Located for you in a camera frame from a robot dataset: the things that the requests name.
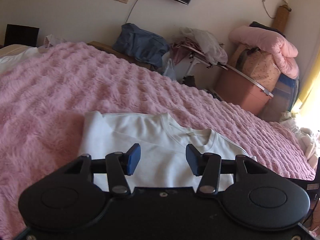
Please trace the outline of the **white Nevada sweatshirt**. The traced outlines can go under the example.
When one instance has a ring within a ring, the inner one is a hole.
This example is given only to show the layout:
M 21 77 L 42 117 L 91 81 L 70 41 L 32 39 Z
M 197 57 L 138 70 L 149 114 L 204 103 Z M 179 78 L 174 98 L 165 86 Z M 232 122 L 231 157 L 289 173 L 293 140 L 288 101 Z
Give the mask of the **white Nevada sweatshirt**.
M 200 153 L 216 153 L 222 159 L 235 159 L 247 152 L 212 129 L 180 126 L 168 113 L 87 112 L 79 154 L 104 159 L 113 152 L 126 152 L 140 144 L 141 159 L 132 176 L 127 178 L 130 189 L 135 187 L 193 187 L 201 180 L 193 175 L 185 148 L 192 144 Z

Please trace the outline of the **pink clothes pile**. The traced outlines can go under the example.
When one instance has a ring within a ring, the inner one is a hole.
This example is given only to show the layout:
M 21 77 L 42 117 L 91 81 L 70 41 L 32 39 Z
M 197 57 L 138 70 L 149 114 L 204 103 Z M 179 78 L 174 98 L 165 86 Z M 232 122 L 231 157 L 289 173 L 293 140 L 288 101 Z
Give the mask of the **pink clothes pile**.
M 191 47 L 192 49 L 201 51 L 199 44 L 187 37 L 171 43 L 170 56 L 172 58 L 174 65 L 179 64 L 190 53 L 190 51 L 187 48 L 183 47 L 183 45 L 186 45 Z

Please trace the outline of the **terracotta storage box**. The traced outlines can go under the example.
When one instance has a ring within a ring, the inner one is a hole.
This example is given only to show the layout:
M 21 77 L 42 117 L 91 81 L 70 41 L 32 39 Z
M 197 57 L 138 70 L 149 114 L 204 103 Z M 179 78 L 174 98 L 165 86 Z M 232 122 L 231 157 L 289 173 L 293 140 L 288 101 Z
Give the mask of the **terracotta storage box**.
M 239 105 L 242 109 L 258 115 L 273 98 L 261 84 L 237 69 L 227 66 L 223 70 L 214 91 L 225 102 Z

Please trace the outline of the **pink fluffy blanket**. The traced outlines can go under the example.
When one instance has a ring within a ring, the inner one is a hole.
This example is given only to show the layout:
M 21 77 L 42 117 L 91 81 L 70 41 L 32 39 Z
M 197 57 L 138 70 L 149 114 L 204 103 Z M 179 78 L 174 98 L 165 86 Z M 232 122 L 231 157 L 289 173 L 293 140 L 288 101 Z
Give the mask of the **pink fluffy blanket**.
M 76 157 L 91 111 L 169 113 L 183 127 L 226 136 L 284 177 L 315 176 L 280 124 L 83 42 L 62 43 L 1 75 L 2 239 L 24 229 L 17 207 L 22 191 Z

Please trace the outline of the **white plastic bag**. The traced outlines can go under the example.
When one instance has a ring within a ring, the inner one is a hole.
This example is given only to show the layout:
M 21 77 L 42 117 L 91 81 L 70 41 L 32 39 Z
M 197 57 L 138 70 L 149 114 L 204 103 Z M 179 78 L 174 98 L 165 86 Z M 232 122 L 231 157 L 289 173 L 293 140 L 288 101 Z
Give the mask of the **white plastic bag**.
M 176 73 L 175 73 L 174 63 L 173 63 L 172 59 L 167 60 L 165 67 L 164 67 L 163 76 L 166 76 L 174 81 L 176 80 Z

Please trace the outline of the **white crumpled cloth at right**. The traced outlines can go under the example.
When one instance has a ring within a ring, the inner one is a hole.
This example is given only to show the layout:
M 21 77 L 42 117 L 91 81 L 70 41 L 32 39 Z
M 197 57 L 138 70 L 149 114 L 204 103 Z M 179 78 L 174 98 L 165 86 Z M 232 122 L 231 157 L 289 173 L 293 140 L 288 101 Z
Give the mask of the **white crumpled cloth at right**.
M 295 135 L 309 165 L 316 169 L 319 159 L 319 132 L 299 127 L 297 119 L 289 111 L 281 114 L 279 123 Z

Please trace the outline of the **blue transparent storage bin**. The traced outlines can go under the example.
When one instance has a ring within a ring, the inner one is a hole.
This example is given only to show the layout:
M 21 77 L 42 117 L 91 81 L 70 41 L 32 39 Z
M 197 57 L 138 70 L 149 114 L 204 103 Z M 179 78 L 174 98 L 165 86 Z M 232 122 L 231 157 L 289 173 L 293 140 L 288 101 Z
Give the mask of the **blue transparent storage bin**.
M 272 94 L 258 117 L 266 122 L 279 122 L 283 114 L 291 111 L 298 95 L 299 80 L 281 74 Z

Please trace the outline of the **white folding table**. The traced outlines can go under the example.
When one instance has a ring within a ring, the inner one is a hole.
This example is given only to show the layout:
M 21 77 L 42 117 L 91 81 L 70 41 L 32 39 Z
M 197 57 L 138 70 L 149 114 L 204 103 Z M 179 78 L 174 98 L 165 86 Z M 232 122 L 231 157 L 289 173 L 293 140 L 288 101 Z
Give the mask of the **white folding table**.
M 220 62 L 218 62 L 217 64 L 212 64 L 210 63 L 207 59 L 206 56 L 204 55 L 203 52 L 200 52 L 198 50 L 196 50 L 195 48 L 188 46 L 188 45 L 181 45 L 182 48 L 186 49 L 189 51 L 189 59 L 190 59 L 190 64 L 189 67 L 184 75 L 184 77 L 181 79 L 181 83 L 183 83 L 183 81 L 185 81 L 185 79 L 190 75 L 190 73 L 192 72 L 193 68 L 197 65 L 197 64 L 204 64 L 207 68 L 212 68 L 214 66 L 218 66 L 224 70 L 228 70 L 227 66 L 225 64 L 221 64 Z

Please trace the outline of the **beige patterned storage bag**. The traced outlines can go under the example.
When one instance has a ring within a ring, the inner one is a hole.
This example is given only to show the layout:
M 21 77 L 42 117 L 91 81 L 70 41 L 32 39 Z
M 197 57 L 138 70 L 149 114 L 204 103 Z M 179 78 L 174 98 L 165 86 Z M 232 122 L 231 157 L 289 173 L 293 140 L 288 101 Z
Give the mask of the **beige patterned storage bag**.
M 238 71 L 247 75 L 268 91 L 272 91 L 281 75 L 276 66 L 273 55 L 260 50 L 258 47 L 251 48 L 240 44 L 228 64 Z

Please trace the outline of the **grey plastic bag on table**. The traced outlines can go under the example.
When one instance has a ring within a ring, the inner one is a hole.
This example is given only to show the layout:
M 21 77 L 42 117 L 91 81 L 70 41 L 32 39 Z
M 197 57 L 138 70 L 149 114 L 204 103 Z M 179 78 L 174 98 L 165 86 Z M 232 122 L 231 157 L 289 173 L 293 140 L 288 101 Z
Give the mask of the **grey plastic bag on table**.
M 226 51 L 220 46 L 215 36 L 204 30 L 180 27 L 180 33 L 197 43 L 204 53 L 208 62 L 213 65 L 221 63 L 225 65 L 228 62 Z

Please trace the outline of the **dark blue bag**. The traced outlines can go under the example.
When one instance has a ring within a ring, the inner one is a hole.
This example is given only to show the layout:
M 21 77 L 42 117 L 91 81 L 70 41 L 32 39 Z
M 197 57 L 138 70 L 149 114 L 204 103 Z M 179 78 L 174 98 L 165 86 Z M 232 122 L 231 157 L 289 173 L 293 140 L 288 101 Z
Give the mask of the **dark blue bag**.
M 126 23 L 121 26 L 121 33 L 112 49 L 141 63 L 161 68 L 162 57 L 170 46 L 163 37 L 140 29 L 133 23 Z

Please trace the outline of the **pink folded quilt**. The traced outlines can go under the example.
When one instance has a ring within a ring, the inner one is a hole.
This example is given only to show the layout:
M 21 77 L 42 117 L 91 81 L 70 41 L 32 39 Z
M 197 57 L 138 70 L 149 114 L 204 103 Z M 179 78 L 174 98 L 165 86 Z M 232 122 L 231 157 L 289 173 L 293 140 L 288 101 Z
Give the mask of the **pink folded quilt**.
M 229 33 L 229 40 L 268 52 L 280 71 L 291 79 L 299 77 L 299 66 L 295 61 L 298 49 L 285 37 L 271 30 L 241 26 Z

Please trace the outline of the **white bedding at left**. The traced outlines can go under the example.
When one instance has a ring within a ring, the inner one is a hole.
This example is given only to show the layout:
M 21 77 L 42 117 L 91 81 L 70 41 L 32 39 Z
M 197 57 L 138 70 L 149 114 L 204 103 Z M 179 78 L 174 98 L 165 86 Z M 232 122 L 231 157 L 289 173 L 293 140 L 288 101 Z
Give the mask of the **white bedding at left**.
M 37 48 L 20 44 L 13 44 L 1 48 L 1 74 L 11 70 L 16 65 L 26 61 L 31 57 L 40 57 L 47 50 L 48 49 L 44 46 Z

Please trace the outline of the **rolled bamboo mat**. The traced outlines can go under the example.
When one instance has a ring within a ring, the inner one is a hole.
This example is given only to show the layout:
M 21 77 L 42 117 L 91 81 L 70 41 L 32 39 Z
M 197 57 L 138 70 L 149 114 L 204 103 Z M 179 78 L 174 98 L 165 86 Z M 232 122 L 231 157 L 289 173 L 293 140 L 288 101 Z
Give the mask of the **rolled bamboo mat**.
M 288 5 L 284 4 L 279 6 L 271 27 L 283 33 L 285 31 L 291 10 L 292 9 Z

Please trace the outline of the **black box by wall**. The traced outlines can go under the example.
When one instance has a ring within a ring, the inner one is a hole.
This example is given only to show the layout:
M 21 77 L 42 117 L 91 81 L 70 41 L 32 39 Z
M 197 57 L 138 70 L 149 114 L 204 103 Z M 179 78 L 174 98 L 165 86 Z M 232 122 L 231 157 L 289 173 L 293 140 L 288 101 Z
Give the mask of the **black box by wall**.
M 4 46 L 20 44 L 29 47 L 37 45 L 39 28 L 24 25 L 7 24 Z

